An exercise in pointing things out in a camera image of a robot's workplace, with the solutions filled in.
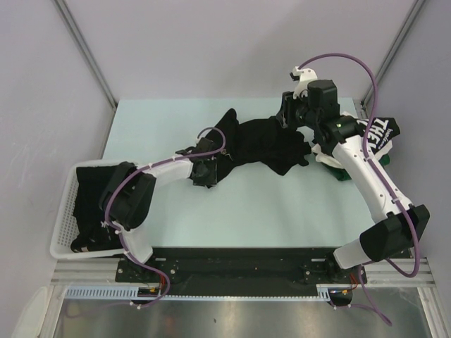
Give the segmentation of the black graphic t shirt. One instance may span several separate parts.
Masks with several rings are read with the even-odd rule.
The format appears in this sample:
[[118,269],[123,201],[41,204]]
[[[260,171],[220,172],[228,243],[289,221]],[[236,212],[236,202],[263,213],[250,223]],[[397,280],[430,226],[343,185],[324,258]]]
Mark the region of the black graphic t shirt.
[[282,128],[274,117],[240,123],[231,108],[206,138],[225,144],[222,152],[216,154],[218,183],[233,169],[248,163],[263,163],[281,176],[296,165],[309,165],[306,157],[311,154],[311,146],[304,135]]

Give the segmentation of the white plastic laundry basket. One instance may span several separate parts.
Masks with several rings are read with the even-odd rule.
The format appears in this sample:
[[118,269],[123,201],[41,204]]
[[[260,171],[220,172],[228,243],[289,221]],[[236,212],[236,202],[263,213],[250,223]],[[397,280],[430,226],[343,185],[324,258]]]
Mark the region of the white plastic laundry basket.
[[121,244],[119,244],[118,249],[101,249],[98,251],[83,252],[74,252],[70,247],[80,233],[76,217],[73,215],[79,186],[76,170],[78,168],[116,167],[119,164],[120,161],[115,160],[93,160],[76,163],[69,170],[49,247],[50,253],[55,259],[81,260],[88,258],[106,258],[120,256],[124,253],[124,248]]

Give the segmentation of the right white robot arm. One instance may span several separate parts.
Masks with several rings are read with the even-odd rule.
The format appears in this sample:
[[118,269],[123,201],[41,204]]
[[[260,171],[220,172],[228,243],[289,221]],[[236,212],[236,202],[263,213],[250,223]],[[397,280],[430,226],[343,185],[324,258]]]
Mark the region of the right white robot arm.
[[349,173],[374,222],[358,239],[337,248],[333,260],[325,264],[326,277],[342,282],[350,275],[350,268],[379,262],[416,246],[430,213],[424,205],[415,206],[397,188],[363,144],[363,124],[340,112],[333,81],[319,80],[306,72],[293,78],[297,85],[294,91],[283,93],[277,119],[284,128],[308,127],[313,131],[314,142]]

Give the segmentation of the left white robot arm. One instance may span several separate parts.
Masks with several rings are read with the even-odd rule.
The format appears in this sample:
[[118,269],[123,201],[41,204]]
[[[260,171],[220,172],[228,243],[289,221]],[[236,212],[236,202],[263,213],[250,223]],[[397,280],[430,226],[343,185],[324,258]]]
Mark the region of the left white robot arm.
[[125,255],[133,260],[131,273],[140,281],[153,278],[156,265],[149,260],[153,248],[146,239],[146,220],[153,195],[158,188],[178,180],[192,180],[193,185],[213,187],[217,183],[216,155],[225,149],[202,137],[195,146],[178,151],[169,159],[149,163],[141,168],[129,162],[120,163],[111,176],[99,207],[104,224],[119,236]]

